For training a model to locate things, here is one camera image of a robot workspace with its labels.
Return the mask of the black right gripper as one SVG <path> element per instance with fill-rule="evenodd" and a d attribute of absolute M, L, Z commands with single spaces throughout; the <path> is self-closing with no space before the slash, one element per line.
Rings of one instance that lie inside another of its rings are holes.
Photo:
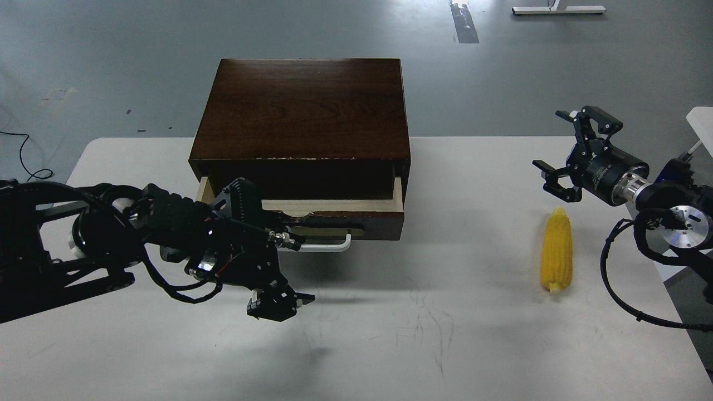
<path fill-rule="evenodd" d="M 610 206 L 625 204 L 624 188 L 631 176 L 648 178 L 649 165 L 611 144 L 611 137 L 622 130 L 623 122 L 596 106 L 556 111 L 555 116 L 573 125 L 577 145 L 565 167 L 555 169 L 543 160 L 532 161 L 545 180 L 543 190 L 567 203 L 580 202 L 583 188 Z M 565 177 L 572 180 L 570 188 L 559 183 Z"/>

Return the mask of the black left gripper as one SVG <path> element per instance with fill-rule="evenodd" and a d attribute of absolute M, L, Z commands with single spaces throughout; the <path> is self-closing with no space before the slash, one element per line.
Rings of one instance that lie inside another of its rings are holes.
<path fill-rule="evenodd" d="M 252 290 L 246 312 L 256 319 L 283 322 L 316 300 L 293 289 L 277 254 L 280 248 L 300 250 L 314 237 L 311 227 L 264 210 L 257 185 L 244 178 L 232 181 L 211 203 L 206 223 L 207 248 L 201 261 L 187 267 L 189 276 Z"/>

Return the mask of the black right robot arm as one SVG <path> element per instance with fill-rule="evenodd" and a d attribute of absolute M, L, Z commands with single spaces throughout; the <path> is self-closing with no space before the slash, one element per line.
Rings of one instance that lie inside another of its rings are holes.
<path fill-rule="evenodd" d="M 573 125 L 576 143 L 562 168 L 542 160 L 543 189 L 561 200 L 580 202 L 583 191 L 616 207 L 631 203 L 637 210 L 634 239 L 641 254 L 665 266 L 687 266 L 706 282 L 711 303 L 711 187 L 697 185 L 690 163 L 673 158 L 655 180 L 649 165 L 614 146 L 611 138 L 622 122 L 600 107 L 556 111 Z"/>

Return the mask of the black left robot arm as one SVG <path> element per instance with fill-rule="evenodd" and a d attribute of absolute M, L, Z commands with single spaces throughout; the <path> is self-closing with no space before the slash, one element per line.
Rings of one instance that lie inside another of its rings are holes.
<path fill-rule="evenodd" d="M 56 182 L 2 181 L 2 322 L 128 287 L 144 264 L 172 299 L 197 304 L 224 285 L 252 290 L 247 314 L 284 321 L 315 300 L 296 292 L 278 250 L 298 251 L 262 207 L 257 185 L 237 178 L 204 203 L 109 183 L 74 188 Z"/>

